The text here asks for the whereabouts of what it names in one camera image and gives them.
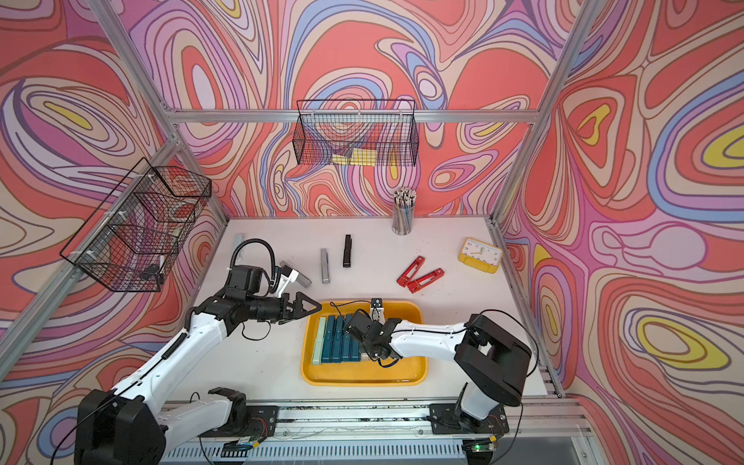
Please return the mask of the grey pruning pliers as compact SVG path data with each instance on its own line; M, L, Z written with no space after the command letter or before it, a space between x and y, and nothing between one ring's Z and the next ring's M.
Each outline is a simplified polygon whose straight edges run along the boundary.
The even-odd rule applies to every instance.
M327 248L321 249L320 257L322 283L329 284L331 277L329 276L329 251L327 251Z

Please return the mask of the dark teal pruning pliers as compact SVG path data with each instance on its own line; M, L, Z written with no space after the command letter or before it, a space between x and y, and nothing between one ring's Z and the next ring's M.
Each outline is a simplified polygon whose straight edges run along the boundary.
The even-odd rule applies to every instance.
M323 350L321 354L321 364L332 363L333 343L335 339L335 324L336 324L336 317L329 316L327 318L327 323L325 324L325 334L324 334Z

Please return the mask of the black pruning pliers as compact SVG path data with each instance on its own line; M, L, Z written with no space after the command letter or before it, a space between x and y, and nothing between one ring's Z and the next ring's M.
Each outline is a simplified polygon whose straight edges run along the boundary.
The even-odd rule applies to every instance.
M353 249L353 238L350 234L346 234L344 238L344 249L342 255L342 267L348 269L352 265L352 249Z

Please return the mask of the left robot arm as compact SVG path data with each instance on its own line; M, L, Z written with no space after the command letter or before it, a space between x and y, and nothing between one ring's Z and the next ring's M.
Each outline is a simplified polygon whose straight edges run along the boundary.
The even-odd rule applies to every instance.
M172 392L196 365L249 321L283 325L319 312L302 292L260 296L263 271L236 265L225 286L193 309L184 329L109 391L95 389L79 405L77 464L157 464L174 448L211 430L244 435L251 420L244 393L217 387L169 412Z

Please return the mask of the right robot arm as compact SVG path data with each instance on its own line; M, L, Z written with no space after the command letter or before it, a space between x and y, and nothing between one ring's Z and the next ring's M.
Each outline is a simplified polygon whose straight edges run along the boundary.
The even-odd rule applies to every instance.
M380 323L358 310L344 332L377 364L388 358L455 363L467 376L455 404L460 424L483 422L498 407L518 407L531 373L531 348L484 311L464 323L433 326L393 318Z

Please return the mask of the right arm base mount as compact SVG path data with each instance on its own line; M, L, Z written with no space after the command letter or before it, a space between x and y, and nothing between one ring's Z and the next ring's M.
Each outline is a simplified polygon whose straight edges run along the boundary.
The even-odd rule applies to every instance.
M455 403L432 403L425 419L435 435L486 434L500 438L510 432L504 406L477 386L466 383Z

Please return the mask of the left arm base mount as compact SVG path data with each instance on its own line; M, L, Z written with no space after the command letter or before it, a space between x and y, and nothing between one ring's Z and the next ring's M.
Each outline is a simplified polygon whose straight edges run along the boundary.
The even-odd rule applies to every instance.
M215 387L208 393L221 396L231 403L228 420L219 428L213 428L210 432L212 436L249 437L251 440L259 440L274 435L278 406L253 403L248 401L241 391L228 387Z

